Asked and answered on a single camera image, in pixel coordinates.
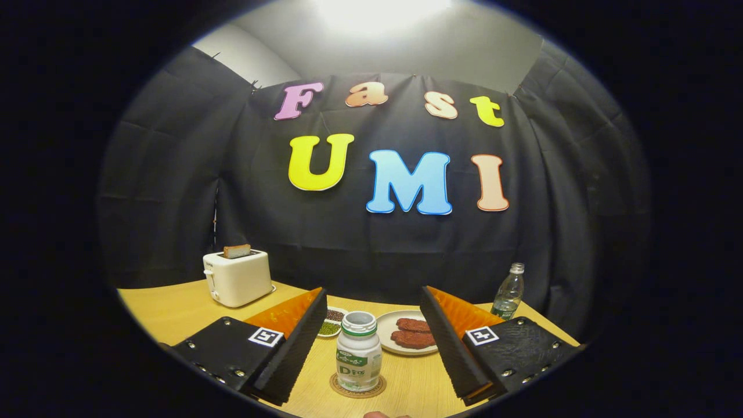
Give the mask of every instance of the toaster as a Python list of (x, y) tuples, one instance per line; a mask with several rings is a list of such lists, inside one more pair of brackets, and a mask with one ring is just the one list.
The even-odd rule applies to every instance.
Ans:
[(204, 256), (204, 275), (207, 276), (212, 299), (236, 308), (273, 291), (268, 270), (268, 254), (250, 249), (248, 255), (226, 258), (224, 252)]

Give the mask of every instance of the bottle cap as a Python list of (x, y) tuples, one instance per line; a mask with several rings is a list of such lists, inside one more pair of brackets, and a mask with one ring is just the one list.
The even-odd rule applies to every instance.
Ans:
[(511, 264), (511, 273), (521, 274), (524, 272), (524, 265), (521, 263)]

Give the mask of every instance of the black fabric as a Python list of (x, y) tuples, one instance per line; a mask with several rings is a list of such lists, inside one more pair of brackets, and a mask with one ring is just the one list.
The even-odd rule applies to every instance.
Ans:
[[(325, 89), (292, 120), (274, 120), (284, 87), (257, 91), (236, 126), (221, 174), (217, 201), (217, 244), (250, 242), (269, 253), (272, 277), (311, 288), (326, 286), (347, 298), (416, 304), (431, 285), (475, 302), (492, 300), (510, 264), (521, 261), (533, 280), (525, 300), (541, 309), (548, 285), (551, 237), (548, 191), (538, 144), (513, 98), (453, 81), (400, 74), (356, 74), (320, 81)], [(348, 90), (379, 81), (389, 96), (379, 106), (351, 108)], [(424, 108), (426, 91), (452, 96), (459, 116), (447, 120)], [(507, 123), (496, 128), (477, 117), (471, 97), (501, 103)], [(310, 192), (288, 180), (289, 141), (321, 138), (311, 162), (313, 173), (328, 167), (332, 134), (348, 133), (345, 173), (329, 190)], [(408, 170), (425, 152), (450, 156), (446, 216), (403, 212), (369, 213), (377, 149), (399, 152)], [(502, 178), (510, 208), (484, 212), (476, 206), (481, 186), (470, 158), (492, 154), (504, 159)]]
[(204, 278), (221, 160), (252, 86), (189, 48), (142, 88), (110, 140), (97, 197), (118, 288)]
[(544, 42), (515, 96), (539, 142), (553, 202), (545, 313), (585, 341), (619, 313), (645, 268), (649, 168), (617, 102), (553, 43)]
[[(389, 100), (349, 108), (348, 90), (379, 81)], [(283, 88), (322, 82), (299, 118), (274, 120)], [(441, 91), (459, 116), (424, 109)], [(190, 48), (146, 86), (123, 117), (104, 163), (103, 247), (117, 287), (203, 279), (201, 257), (249, 242), (269, 253), (274, 280), (332, 295), (416, 304), (437, 287), (473, 303), (492, 300), (511, 263), (526, 265), (524, 300), (572, 335), (621, 305), (639, 266), (649, 212), (637, 139), (610, 94), (545, 43), (514, 96), (403, 74), (350, 74), (260, 89)], [(471, 97), (501, 106), (505, 125), (479, 120)], [(329, 190), (288, 180), (289, 141), (320, 137), (313, 173), (328, 166), (331, 134), (348, 133), (345, 172)], [(450, 215), (369, 213), (374, 163), (393, 149), (413, 171), (425, 152), (450, 156)], [(510, 207), (476, 207), (476, 154), (503, 160)], [(212, 219), (216, 198), (216, 239)]]

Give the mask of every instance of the cork coaster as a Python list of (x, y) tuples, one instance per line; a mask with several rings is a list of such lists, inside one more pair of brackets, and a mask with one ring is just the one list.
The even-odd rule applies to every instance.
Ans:
[(385, 388), (387, 388), (387, 381), (384, 379), (384, 376), (379, 375), (379, 382), (377, 383), (377, 386), (374, 386), (372, 389), (364, 392), (354, 392), (352, 390), (342, 388), (338, 384), (338, 373), (333, 373), (333, 376), (330, 376), (330, 386), (331, 388), (333, 388), (333, 390), (348, 398), (364, 399), (371, 398), (384, 392)]

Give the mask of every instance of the letter m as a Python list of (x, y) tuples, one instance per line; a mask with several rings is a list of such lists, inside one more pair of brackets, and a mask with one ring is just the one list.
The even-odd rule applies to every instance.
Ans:
[(415, 197), (422, 191), (423, 198), (416, 207), (425, 215), (448, 215), (452, 205), (447, 201), (447, 164), (450, 158), (440, 152), (426, 152), (411, 174), (400, 154), (390, 149), (379, 149), (369, 154), (377, 166), (374, 178), (374, 198), (366, 204), (372, 213), (391, 213), (395, 204), (389, 199), (389, 189), (395, 192), (400, 207), (409, 211)]

